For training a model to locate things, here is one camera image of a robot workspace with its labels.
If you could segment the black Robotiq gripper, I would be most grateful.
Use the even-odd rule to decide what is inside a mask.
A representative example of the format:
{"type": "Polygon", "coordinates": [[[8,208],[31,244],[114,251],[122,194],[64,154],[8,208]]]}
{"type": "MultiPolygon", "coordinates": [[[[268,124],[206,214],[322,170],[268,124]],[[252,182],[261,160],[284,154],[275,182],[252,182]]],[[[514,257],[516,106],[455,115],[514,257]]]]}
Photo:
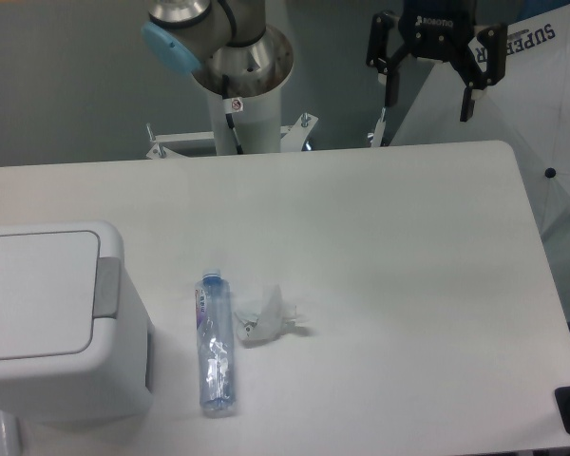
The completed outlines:
{"type": "Polygon", "coordinates": [[[405,1],[403,13],[375,13],[371,20],[366,65],[386,77],[384,107],[398,102],[399,67],[408,55],[439,62],[450,62],[465,84],[460,121],[471,119],[473,92],[497,84],[505,75],[507,25],[475,30],[476,1],[405,1]],[[403,44],[388,56],[390,32],[397,29],[403,44]],[[469,48],[476,38],[484,50],[485,70],[469,48]]]}

